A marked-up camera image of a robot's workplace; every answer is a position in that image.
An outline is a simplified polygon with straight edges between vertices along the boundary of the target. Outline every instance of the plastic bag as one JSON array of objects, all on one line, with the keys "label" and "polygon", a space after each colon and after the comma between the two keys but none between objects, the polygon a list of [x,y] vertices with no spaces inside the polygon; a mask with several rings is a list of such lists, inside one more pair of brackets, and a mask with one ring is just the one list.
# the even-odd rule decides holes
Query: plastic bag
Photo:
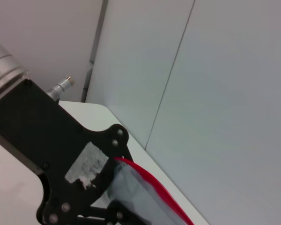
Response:
[{"label": "plastic bag", "polygon": [[119,166],[107,190],[147,225],[193,225],[163,185],[137,164],[115,158]]}]

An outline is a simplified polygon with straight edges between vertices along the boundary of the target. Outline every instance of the white surface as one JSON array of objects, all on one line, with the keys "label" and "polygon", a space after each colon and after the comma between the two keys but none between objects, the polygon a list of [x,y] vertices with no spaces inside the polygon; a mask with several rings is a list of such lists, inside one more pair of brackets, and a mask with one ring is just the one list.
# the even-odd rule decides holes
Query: white surface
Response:
[{"label": "white surface", "polygon": [[[119,123],[102,105],[63,101],[60,105],[87,129],[101,131]],[[128,148],[134,161],[158,178],[195,225],[207,225],[202,216],[131,136]],[[38,225],[35,215],[42,196],[43,189],[37,176],[0,146],[0,225]]]},{"label": "white surface", "polygon": [[196,1],[147,151],[210,224],[281,225],[281,0]]},{"label": "white surface", "polygon": [[102,0],[0,0],[0,43],[47,91],[72,76],[62,99],[80,101]]},{"label": "white surface", "polygon": [[193,0],[111,0],[87,102],[146,146]]}]

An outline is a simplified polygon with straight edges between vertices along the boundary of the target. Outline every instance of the metal knob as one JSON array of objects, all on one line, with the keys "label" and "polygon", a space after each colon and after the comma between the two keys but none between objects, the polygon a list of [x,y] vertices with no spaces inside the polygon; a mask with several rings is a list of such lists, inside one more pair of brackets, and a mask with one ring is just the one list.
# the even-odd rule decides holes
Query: metal knob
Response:
[{"label": "metal knob", "polygon": [[75,84],[72,77],[67,76],[61,82],[56,84],[53,88],[47,91],[47,95],[49,95],[54,101],[60,99],[61,95],[69,88],[73,87]]}]

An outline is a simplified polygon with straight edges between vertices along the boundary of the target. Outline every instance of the screw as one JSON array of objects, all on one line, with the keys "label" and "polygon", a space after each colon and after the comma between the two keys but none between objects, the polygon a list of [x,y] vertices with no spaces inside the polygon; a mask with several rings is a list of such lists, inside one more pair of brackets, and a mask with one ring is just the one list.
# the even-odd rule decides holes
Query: screw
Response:
[{"label": "screw", "polygon": [[45,163],[43,164],[43,170],[48,170],[49,168],[50,168],[50,164],[47,163],[47,162],[45,162]]},{"label": "screw", "polygon": [[52,213],[50,216],[49,216],[49,221],[50,223],[52,224],[55,224],[58,222],[58,216],[55,214],[55,213]]},{"label": "screw", "polygon": [[123,213],[122,212],[117,212],[117,218],[122,219],[123,218]]},{"label": "screw", "polygon": [[119,130],[118,130],[118,135],[121,135],[121,136],[122,136],[123,134],[124,134],[124,132],[123,132],[121,129],[119,129]]},{"label": "screw", "polygon": [[69,212],[71,209],[71,206],[69,203],[65,202],[61,205],[61,210],[63,210],[64,212]]},{"label": "screw", "polygon": [[118,141],[116,139],[113,139],[111,143],[113,146],[118,146]]}]

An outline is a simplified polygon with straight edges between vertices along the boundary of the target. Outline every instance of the silver cylinder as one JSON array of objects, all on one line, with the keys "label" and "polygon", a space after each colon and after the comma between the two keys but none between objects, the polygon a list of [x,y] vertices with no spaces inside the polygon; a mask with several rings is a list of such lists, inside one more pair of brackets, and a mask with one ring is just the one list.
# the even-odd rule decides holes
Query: silver cylinder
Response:
[{"label": "silver cylinder", "polygon": [[61,82],[56,84],[53,88],[47,91],[47,95],[49,95],[54,101],[60,99],[62,93],[64,93],[67,89],[71,88],[74,85],[74,80],[72,77],[67,76]]},{"label": "silver cylinder", "polygon": [[28,71],[0,45],[0,98],[28,78]]}]

